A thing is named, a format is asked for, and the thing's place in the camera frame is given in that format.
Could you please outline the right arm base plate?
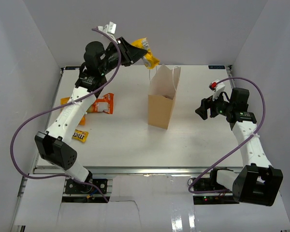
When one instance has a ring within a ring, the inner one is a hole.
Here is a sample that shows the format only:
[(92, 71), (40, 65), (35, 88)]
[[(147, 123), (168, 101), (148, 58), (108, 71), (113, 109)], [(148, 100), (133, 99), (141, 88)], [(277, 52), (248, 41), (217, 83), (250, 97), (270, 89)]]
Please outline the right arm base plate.
[(238, 204), (232, 196), (231, 191), (222, 192), (225, 188), (219, 184), (211, 184), (209, 177), (201, 178), (193, 187), (192, 191), (203, 192), (193, 194), (194, 205), (222, 205)]

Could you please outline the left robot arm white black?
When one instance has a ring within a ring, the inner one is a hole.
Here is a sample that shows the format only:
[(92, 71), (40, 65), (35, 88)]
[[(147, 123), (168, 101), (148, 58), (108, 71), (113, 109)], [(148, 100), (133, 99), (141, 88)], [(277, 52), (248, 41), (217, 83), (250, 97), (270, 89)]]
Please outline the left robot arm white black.
[(80, 120), (102, 91), (106, 74), (118, 65), (130, 66), (140, 60), (147, 50), (129, 44), (124, 38), (105, 48), (101, 42), (90, 42), (85, 47), (84, 63), (72, 95), (53, 124), (35, 136), (40, 157), (62, 169), (65, 174), (81, 182), (92, 175), (77, 160), (77, 152), (69, 143)]

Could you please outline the small yellow candy packet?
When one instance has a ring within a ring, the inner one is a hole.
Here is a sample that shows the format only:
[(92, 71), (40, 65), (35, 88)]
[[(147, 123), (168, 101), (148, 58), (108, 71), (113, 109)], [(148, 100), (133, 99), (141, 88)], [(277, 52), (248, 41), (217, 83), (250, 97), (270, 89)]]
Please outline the small yellow candy packet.
[(89, 132), (88, 131), (82, 131), (82, 130), (74, 130), (74, 133), (72, 135), (72, 139), (78, 140), (82, 143), (85, 143), (88, 138)]

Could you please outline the small yellow snack packet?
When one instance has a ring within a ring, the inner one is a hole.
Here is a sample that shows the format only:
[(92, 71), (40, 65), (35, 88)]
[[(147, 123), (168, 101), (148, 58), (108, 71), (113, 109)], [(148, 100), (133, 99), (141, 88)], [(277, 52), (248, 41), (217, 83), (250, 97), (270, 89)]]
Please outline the small yellow snack packet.
[(153, 69), (155, 68), (156, 66), (159, 65), (160, 63), (160, 60), (157, 59), (150, 47), (149, 47), (149, 43), (148, 43), (148, 39), (147, 38), (141, 38), (141, 39), (138, 39), (136, 41), (134, 41), (132, 43), (133, 46), (137, 47), (137, 48), (140, 48), (140, 49), (144, 49), (147, 51), (147, 53), (142, 57), (142, 60), (143, 60), (143, 63), (144, 65), (148, 68), (148, 69)]

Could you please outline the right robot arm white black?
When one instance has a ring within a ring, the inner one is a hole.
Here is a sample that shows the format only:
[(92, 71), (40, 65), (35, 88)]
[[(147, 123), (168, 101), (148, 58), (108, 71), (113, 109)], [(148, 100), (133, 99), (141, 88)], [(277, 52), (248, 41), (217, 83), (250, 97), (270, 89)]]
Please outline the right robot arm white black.
[(220, 90), (202, 99), (195, 112), (203, 120), (218, 115), (226, 117), (240, 146), (243, 169), (236, 174), (228, 168), (215, 167), (210, 172), (210, 185), (214, 191), (231, 191), (233, 199), (238, 203), (272, 206), (283, 173), (272, 166), (262, 148), (256, 118), (252, 112), (248, 112), (249, 91), (235, 87), (227, 101), (223, 94), (223, 90)]

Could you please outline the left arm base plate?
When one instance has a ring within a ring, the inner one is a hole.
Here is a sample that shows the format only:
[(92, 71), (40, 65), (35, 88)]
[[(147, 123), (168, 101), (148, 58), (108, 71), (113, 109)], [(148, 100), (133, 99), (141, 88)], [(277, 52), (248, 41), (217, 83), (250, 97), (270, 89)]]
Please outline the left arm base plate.
[[(93, 179), (92, 183), (97, 186), (103, 194), (107, 193), (107, 179)], [(100, 192), (96, 190), (94, 187), (84, 184), (76, 183), (72, 179), (66, 180), (66, 187), (64, 190), (65, 194), (99, 194)]]

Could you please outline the orange snack packet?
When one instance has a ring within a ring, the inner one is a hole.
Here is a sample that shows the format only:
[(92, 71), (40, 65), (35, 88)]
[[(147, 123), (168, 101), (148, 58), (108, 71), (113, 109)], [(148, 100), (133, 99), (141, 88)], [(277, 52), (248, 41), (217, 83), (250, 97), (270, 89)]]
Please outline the orange snack packet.
[(114, 111), (114, 93), (107, 93), (98, 98), (87, 109), (88, 113), (106, 113), (113, 114)]

